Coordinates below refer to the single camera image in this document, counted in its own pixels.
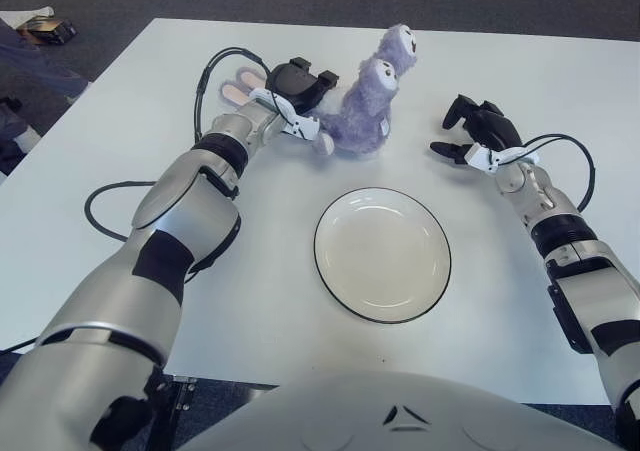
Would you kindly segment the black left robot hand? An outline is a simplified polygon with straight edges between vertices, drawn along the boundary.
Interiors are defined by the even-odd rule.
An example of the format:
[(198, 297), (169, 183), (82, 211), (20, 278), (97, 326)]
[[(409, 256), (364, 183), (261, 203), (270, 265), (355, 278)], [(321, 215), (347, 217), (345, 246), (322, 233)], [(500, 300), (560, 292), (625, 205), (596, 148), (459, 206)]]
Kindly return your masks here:
[(339, 80), (329, 70), (318, 76), (311, 74), (310, 65), (301, 57), (292, 58), (276, 66), (268, 74), (266, 84), (249, 94), (251, 100), (265, 105), (284, 120), (285, 133), (307, 141), (313, 141), (320, 129), (319, 120), (309, 117), (309, 112)]

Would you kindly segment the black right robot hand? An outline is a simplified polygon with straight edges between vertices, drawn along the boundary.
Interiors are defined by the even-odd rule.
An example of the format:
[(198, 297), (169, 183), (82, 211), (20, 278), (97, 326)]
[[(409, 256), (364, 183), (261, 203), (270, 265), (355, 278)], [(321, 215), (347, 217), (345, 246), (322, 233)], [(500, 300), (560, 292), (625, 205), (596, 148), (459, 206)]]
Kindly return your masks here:
[(484, 101), (478, 105), (472, 99), (458, 95), (448, 109), (442, 128), (449, 130), (461, 119), (463, 129), (472, 139), (470, 144), (431, 142), (429, 148), (455, 164), (466, 165), (495, 174), (500, 167), (517, 162), (537, 164), (536, 151), (529, 151), (523, 144), (513, 123), (493, 103)]

